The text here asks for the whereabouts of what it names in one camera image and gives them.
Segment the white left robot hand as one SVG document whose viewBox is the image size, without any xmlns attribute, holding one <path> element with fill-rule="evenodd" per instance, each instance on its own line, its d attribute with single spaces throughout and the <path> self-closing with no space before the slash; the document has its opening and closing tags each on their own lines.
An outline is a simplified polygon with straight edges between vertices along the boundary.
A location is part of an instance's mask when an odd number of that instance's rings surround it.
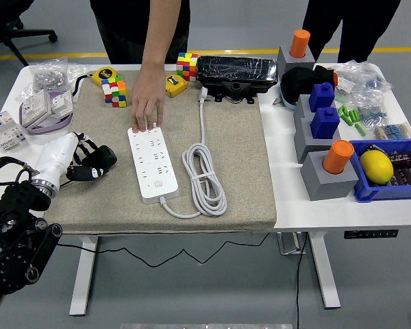
<svg viewBox="0 0 411 329">
<path fill-rule="evenodd" d="M 32 184 L 59 188 L 62 176 L 70 181 L 95 180 L 116 161 L 109 147 L 97 147 L 85 134 L 71 132 L 44 145 Z"/>
</svg>

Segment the person's hand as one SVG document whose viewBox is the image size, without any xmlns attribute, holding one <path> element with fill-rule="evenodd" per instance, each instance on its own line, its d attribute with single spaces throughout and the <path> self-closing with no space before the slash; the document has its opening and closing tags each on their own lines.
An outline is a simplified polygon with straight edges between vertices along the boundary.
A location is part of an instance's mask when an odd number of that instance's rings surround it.
<svg viewBox="0 0 411 329">
<path fill-rule="evenodd" d="M 160 127 L 164 118 L 164 64 L 142 64 L 132 88 L 134 133 Z"/>
</svg>

